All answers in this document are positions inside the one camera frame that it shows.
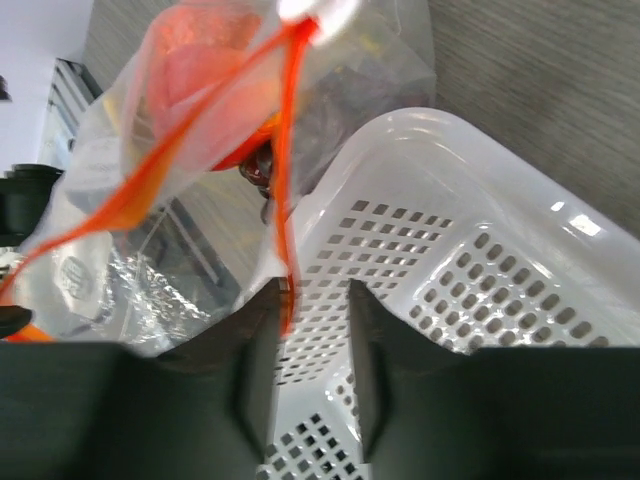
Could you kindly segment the dark red toy grapes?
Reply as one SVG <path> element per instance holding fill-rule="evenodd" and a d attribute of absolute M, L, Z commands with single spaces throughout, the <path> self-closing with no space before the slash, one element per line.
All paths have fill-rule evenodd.
<path fill-rule="evenodd" d="M 344 143 L 364 124 L 384 113 L 427 106 L 419 81 L 404 85 L 350 68 L 324 77 L 302 98 L 294 122 L 291 196 L 311 193 Z"/>

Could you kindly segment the red toy pepper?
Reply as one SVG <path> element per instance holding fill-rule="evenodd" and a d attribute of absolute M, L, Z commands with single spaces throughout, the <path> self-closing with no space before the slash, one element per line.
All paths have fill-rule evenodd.
<path fill-rule="evenodd" d="M 151 27 L 145 100 L 155 145 L 145 172 L 221 171 L 281 137 L 293 28 L 242 1 L 183 1 Z"/>

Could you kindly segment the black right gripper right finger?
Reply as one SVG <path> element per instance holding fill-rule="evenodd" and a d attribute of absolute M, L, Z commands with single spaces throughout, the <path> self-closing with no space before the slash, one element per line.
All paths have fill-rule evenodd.
<path fill-rule="evenodd" d="M 362 455 L 376 479 L 635 479 L 635 347 L 456 353 L 348 288 Z"/>

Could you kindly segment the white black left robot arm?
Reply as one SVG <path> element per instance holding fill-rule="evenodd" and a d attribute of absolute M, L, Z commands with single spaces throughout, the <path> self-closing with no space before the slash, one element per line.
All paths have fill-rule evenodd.
<path fill-rule="evenodd" d="M 17 247 L 33 233 L 62 174 L 45 164 L 14 164 L 1 174 L 2 247 Z"/>

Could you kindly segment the clear zip bag orange zipper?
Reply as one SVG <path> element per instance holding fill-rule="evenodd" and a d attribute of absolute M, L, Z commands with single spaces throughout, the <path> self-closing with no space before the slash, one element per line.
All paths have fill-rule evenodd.
<path fill-rule="evenodd" d="M 285 219 L 345 142 L 387 112 L 429 106 L 425 1 L 181 1 L 150 24 L 85 111 L 71 160 L 1 280 L 1 338 L 166 351 L 229 314 L 246 277 L 179 239 L 210 180 L 240 176 L 213 237 L 251 240 L 234 214 L 265 201 L 255 238 L 296 273 Z"/>

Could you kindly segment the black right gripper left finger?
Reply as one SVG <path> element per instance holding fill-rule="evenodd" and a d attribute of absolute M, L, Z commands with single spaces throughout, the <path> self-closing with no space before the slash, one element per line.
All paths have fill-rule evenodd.
<path fill-rule="evenodd" d="M 3 343 L 5 479 L 251 479 L 271 436 L 283 291 L 155 358 L 109 342 Z"/>

